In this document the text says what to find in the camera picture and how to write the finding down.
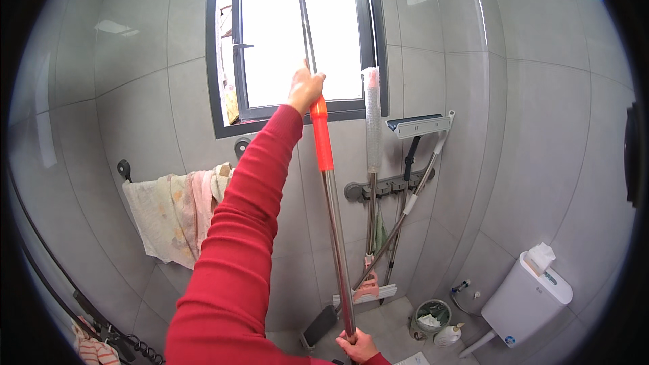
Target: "bright window glass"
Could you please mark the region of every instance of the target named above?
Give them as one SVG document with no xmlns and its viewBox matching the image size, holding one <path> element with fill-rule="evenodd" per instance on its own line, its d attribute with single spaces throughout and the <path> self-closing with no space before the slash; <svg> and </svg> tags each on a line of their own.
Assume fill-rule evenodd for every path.
<svg viewBox="0 0 649 365">
<path fill-rule="evenodd" d="M 356 0 L 306 0 L 317 69 L 327 74 L 324 98 L 361 99 Z M 286 101 L 304 58 L 298 0 L 241 0 L 248 106 Z"/>
</svg>

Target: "trash can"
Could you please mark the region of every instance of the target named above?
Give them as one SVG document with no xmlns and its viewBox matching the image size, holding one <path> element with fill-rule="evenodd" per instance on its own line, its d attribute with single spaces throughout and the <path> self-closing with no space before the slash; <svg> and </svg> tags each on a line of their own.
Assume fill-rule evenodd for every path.
<svg viewBox="0 0 649 365">
<path fill-rule="evenodd" d="M 450 314 L 450 306 L 445 301 L 425 301 L 412 313 L 410 337 L 416 340 L 433 338 L 438 331 L 450 324 Z"/>
</svg>

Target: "person's right hand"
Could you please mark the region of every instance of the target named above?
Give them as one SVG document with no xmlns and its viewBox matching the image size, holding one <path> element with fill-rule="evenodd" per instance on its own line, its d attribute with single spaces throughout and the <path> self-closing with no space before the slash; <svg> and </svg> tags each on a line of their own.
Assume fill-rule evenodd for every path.
<svg viewBox="0 0 649 365">
<path fill-rule="evenodd" d="M 306 67 L 306 60 L 303 60 L 301 68 L 293 75 L 293 83 L 286 104 L 304 116 L 304 113 L 322 94 L 325 78 L 326 76 L 322 72 L 311 75 L 311 71 Z"/>
<path fill-rule="evenodd" d="M 364 364 L 370 358 L 378 354 L 377 346 L 372 341 L 372 336 L 365 334 L 360 328 L 356 328 L 356 344 L 352 345 L 349 341 L 345 340 L 347 333 L 343 330 L 340 336 L 336 338 L 336 342 L 340 348 L 353 360 L 359 364 Z"/>
</svg>

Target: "tissue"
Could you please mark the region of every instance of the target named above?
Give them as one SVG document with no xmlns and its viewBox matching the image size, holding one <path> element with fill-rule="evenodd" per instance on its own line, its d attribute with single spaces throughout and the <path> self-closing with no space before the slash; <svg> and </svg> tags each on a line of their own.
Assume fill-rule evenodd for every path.
<svg viewBox="0 0 649 365">
<path fill-rule="evenodd" d="M 440 323 L 438 319 L 434 318 L 432 314 L 426 314 L 426 316 L 420 317 L 417 320 L 430 327 L 439 327 L 442 325 L 442 323 Z"/>
<path fill-rule="evenodd" d="M 523 259 L 531 270 L 536 273 L 536 276 L 541 276 L 552 264 L 556 256 L 552 248 L 541 242 L 539 245 L 533 247 Z"/>
</svg>

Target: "bubble wrap covered pole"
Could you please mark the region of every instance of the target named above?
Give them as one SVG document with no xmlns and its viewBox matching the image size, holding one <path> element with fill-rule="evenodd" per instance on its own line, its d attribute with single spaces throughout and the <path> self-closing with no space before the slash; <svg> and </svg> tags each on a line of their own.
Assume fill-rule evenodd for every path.
<svg viewBox="0 0 649 365">
<path fill-rule="evenodd" d="M 363 87 L 365 89 L 365 138 L 367 142 L 367 173 L 372 189 L 369 212 L 367 215 L 367 242 L 365 254 L 371 256 L 374 251 L 375 227 L 377 219 L 377 173 L 381 168 L 381 96 L 379 90 L 378 68 L 363 69 Z"/>
<path fill-rule="evenodd" d="M 363 69 L 365 89 L 365 133 L 367 135 L 367 173 L 381 168 L 381 99 L 378 68 Z"/>
</svg>

